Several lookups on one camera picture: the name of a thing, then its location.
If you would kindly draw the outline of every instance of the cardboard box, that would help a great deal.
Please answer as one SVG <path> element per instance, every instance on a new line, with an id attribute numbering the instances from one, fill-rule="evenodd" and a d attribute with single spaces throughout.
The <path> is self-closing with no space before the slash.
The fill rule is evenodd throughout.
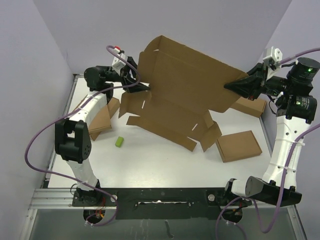
<path id="1" fill-rule="evenodd" d="M 209 110 L 223 113 L 239 99 L 224 84 L 248 75 L 165 36 L 152 40 L 139 55 L 141 82 L 151 91 L 123 93 L 119 117 L 190 151 L 200 142 L 211 147 L 221 131 Z"/>
<path id="2" fill-rule="evenodd" d="M 106 131 L 112 128 L 111 118 L 116 113 L 119 107 L 119 99 L 113 97 L 109 101 L 109 103 L 98 112 L 98 114 L 95 116 L 88 127 L 90 137 L 93 141 L 97 139 L 102 131 Z"/>
<path id="3" fill-rule="evenodd" d="M 259 118 L 264 113 L 266 105 L 267 102 L 261 98 L 257 98 L 256 100 L 251 101 L 249 99 L 240 97 L 231 106 L 231 108 Z"/>
<path id="4" fill-rule="evenodd" d="M 224 135 L 216 141 L 224 163 L 259 156 L 262 150 L 252 131 Z"/>

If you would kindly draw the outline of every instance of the white table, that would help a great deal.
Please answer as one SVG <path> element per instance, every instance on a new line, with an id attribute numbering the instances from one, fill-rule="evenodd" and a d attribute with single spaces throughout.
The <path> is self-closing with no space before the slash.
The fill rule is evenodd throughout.
<path id="1" fill-rule="evenodd" d="M 120 100 L 123 92 L 115 89 L 114 97 Z M 85 79 L 78 78 L 70 111 L 87 93 Z M 225 113 L 211 111 L 212 119 L 224 135 L 252 130 L 262 149 L 260 156 L 223 163 L 215 144 L 203 152 L 198 143 L 190 152 L 140 127 L 126 125 L 128 116 L 118 118 L 117 112 L 111 119 L 112 130 L 101 133 L 92 141 L 89 159 L 103 188 L 224 188 L 231 178 L 262 178 L 271 159 L 260 119 L 234 109 Z M 115 146 L 119 136 L 124 137 L 121 148 Z M 55 158 L 53 171 L 74 176 L 59 155 Z M 51 175 L 48 187 L 70 188 L 74 183 Z"/>

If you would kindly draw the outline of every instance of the light purple wall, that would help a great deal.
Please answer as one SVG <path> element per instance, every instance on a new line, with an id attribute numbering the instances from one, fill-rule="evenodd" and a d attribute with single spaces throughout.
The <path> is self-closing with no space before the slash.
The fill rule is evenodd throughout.
<path id="1" fill-rule="evenodd" d="M 73 75 L 32 0 L 1 0 L 0 23 L 0 238 L 17 240 L 44 177 L 25 164 L 26 145 L 62 114 Z M 34 144 L 34 165 L 48 165 L 53 136 Z"/>
<path id="2" fill-rule="evenodd" d="M 307 49 L 320 47 L 320 1 L 293 0 L 268 43 L 269 46 L 280 48 L 283 56 L 288 57 Z M 306 57 L 320 62 L 320 52 L 311 53 Z M 285 77 L 288 69 L 282 69 L 278 76 Z M 313 125 L 320 123 L 320 73 L 313 80 L 311 92 L 318 100 L 318 109 Z M 276 137 L 276 117 L 267 109 L 263 121 L 269 139 Z M 320 130 L 305 137 L 297 168 L 297 191 L 302 193 L 302 201 L 297 205 L 303 227 L 309 240 L 320 239 Z"/>
<path id="3" fill-rule="evenodd" d="M 138 59 L 165 35 L 248 71 L 291 0 L 34 0 L 74 73 L 109 65 L 106 45 Z"/>

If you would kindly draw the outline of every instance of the green foam block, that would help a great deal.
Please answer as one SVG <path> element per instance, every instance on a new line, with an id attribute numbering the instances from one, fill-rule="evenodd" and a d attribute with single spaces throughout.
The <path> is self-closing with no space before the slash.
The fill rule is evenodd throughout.
<path id="1" fill-rule="evenodd" d="M 125 139 L 124 139 L 122 136 L 119 136 L 118 139 L 117 139 L 116 142 L 115 142 L 115 146 L 118 147 L 118 148 L 120 148 L 121 145 L 122 145 L 122 143 L 124 142 L 124 140 L 125 140 Z"/>

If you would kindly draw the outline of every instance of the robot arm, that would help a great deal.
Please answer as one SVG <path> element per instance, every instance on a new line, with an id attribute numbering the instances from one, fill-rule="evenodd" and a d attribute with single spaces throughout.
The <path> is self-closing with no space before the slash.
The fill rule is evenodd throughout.
<path id="1" fill-rule="evenodd" d="M 282 67 L 277 64 L 281 60 L 281 51 L 271 47 L 264 52 L 263 63 L 258 63 L 250 70 L 248 77 L 224 86 L 250 100 L 265 94 L 277 106 L 276 139 L 266 172 L 262 179 L 253 176 L 247 181 L 231 179 L 225 189 L 229 198 L 250 197 L 276 205 L 285 168 L 287 174 L 280 206 L 297 204 L 301 201 L 302 195 L 296 191 L 296 172 L 303 138 L 295 147 L 289 165 L 285 166 L 285 163 L 295 139 L 308 130 L 314 120 L 317 100 L 309 93 L 313 89 L 311 82 L 320 69 L 320 63 L 307 57 L 300 57 L 295 63 L 285 66 L 293 67 L 286 78 L 281 78 L 275 76 Z"/>
<path id="2" fill-rule="evenodd" d="M 113 51 L 137 68 L 132 57 L 126 57 L 119 48 L 115 48 Z M 120 82 L 123 86 L 132 85 L 136 82 L 132 76 L 135 77 L 136 73 L 130 73 L 129 66 L 117 57 L 114 57 L 112 66 L 95 66 L 86 69 L 84 78 L 89 87 L 89 93 L 79 105 L 80 110 L 70 118 L 62 119 L 55 124 L 55 152 L 67 161 L 74 176 L 83 183 L 100 188 L 99 180 L 94 175 L 89 161 L 92 145 L 88 126 L 113 97 L 113 91 L 97 93 L 113 87 L 113 83 L 108 82 Z M 134 93 L 147 91 L 149 87 L 139 83 L 124 88 L 124 90 L 128 93 Z M 74 194 L 89 205 L 96 205 L 102 199 L 101 193 L 82 183 L 77 184 Z"/>

